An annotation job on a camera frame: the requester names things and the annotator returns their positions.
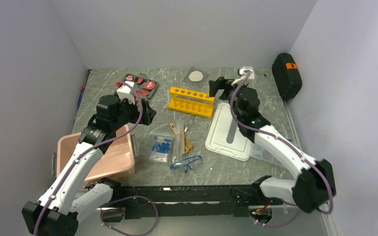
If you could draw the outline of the wooden test tube clamp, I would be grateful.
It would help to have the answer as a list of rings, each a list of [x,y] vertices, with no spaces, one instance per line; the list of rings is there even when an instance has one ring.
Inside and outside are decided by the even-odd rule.
[[[184,124],[177,122],[176,124],[170,123],[170,127],[175,134],[175,155],[182,156],[185,154],[185,132]]]

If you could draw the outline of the bag of plastic pipettes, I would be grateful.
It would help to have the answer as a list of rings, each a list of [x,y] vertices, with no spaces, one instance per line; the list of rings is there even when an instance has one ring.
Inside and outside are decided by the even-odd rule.
[[[182,156],[184,153],[184,122],[182,119],[178,119],[175,122],[176,130],[176,145],[177,145],[177,155]]]

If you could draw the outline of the yellow rubber tubing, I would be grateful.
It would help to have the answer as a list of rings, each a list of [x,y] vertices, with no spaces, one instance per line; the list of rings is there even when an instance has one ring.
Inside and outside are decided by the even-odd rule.
[[[184,135],[185,138],[185,154],[189,153],[191,149],[193,149],[193,145],[187,135]]]

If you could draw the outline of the pink plastic bin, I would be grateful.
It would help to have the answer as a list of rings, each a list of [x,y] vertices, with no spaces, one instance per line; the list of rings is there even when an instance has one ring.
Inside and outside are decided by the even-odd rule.
[[[57,155],[53,157],[53,176],[58,177],[73,154],[81,133],[63,136],[58,141]],[[95,184],[104,177],[118,179],[135,173],[135,155],[133,136],[126,136],[114,141],[107,152],[91,169],[84,180],[83,187]]]

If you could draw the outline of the blue safety glasses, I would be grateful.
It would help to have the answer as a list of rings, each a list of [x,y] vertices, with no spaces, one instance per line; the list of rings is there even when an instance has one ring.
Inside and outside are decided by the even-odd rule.
[[[171,170],[183,169],[184,173],[186,174],[188,170],[191,170],[191,171],[193,170],[193,167],[191,165],[197,161],[202,161],[201,155],[195,155],[195,156],[183,158],[171,164],[169,169]]]

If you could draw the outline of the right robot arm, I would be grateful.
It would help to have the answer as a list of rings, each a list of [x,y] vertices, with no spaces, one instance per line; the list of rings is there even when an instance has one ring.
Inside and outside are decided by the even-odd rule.
[[[222,90],[220,100],[227,100],[229,112],[241,134],[273,155],[293,176],[293,180],[261,177],[253,183],[252,199],[263,204],[277,198],[294,204],[300,210],[311,213],[317,210],[330,214],[336,186],[333,168],[329,161],[317,160],[304,153],[259,112],[257,91],[245,85],[245,79],[219,77],[209,81],[209,96]]]

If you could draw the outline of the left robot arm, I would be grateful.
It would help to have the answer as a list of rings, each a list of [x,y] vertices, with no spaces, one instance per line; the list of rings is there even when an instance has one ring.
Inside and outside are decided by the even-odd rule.
[[[80,223],[98,207],[105,203],[118,205],[122,199],[121,185],[114,180],[103,180],[81,197],[75,196],[94,165],[119,139],[117,130],[128,123],[150,125],[156,114],[146,99],[101,97],[96,113],[81,132],[71,158],[54,183],[35,203],[24,205],[22,215],[29,233],[73,236]]]

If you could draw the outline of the grey tool case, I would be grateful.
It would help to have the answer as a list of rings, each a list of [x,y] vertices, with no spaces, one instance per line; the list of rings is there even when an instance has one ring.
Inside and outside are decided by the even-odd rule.
[[[125,80],[126,75],[123,78],[121,78],[121,79],[119,79],[117,81],[125,82],[126,81]],[[142,74],[140,74],[140,75],[131,74],[131,75],[134,76],[134,81],[133,81],[133,82],[135,82],[134,89],[137,92],[137,94],[139,95],[139,97],[141,97],[142,99],[151,99],[154,96],[155,92],[157,91],[157,89],[159,87],[159,83],[157,81],[155,81],[155,80],[148,79],[145,75],[142,75]],[[144,84],[147,81],[154,81],[154,82],[156,82],[156,84],[157,84],[156,88],[154,90],[152,90],[152,91],[144,90],[143,87],[144,87]]]

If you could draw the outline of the red tape measure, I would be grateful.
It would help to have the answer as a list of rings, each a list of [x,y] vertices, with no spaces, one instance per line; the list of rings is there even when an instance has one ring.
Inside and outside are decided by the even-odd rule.
[[[147,81],[145,84],[144,84],[144,87],[143,89],[144,90],[147,90],[147,91],[152,91],[156,88],[156,82],[154,81]]]

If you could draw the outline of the bag of blue caps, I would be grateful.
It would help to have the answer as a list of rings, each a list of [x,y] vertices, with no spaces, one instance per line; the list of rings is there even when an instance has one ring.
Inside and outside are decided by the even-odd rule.
[[[173,152],[173,138],[170,136],[154,135],[153,141],[149,159],[153,162],[169,163]]]

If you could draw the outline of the yellow test tube rack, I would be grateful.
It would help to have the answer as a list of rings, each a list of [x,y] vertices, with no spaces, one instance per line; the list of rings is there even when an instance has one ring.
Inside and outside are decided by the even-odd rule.
[[[171,87],[171,99],[168,109],[204,118],[212,118],[214,112],[214,97],[207,93],[186,88]]]

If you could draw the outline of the white bin lid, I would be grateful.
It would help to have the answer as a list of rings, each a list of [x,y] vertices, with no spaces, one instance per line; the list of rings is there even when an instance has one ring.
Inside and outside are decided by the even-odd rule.
[[[240,161],[250,158],[252,142],[239,131],[228,103],[221,102],[217,105],[205,146],[210,151]]]

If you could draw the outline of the black tool case orange latch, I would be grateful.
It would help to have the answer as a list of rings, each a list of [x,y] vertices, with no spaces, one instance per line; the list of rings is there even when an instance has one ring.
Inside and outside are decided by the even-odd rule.
[[[284,101],[293,99],[302,88],[302,78],[298,66],[289,53],[277,55],[272,64],[272,74],[280,97]]]

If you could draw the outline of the clear plastic box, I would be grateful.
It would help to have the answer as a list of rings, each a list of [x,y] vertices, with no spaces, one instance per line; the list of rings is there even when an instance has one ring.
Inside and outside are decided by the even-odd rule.
[[[280,161],[278,161],[273,155],[258,144],[253,144],[250,152],[250,158],[262,160],[283,167],[283,164]]]

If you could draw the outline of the blue red screwdriver by wall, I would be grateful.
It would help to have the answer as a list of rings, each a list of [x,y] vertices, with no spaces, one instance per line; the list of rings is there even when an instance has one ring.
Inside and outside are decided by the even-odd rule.
[[[78,101],[77,101],[77,108],[78,109],[79,109],[79,107],[81,105],[81,102],[82,102],[82,99],[83,99],[83,95],[84,95],[84,92],[85,92],[85,89],[86,89],[86,84],[87,84],[87,81],[88,81],[90,73],[91,73],[91,69],[87,69],[87,73],[86,73],[86,76],[84,78],[84,82],[83,82],[82,88],[80,90]]]

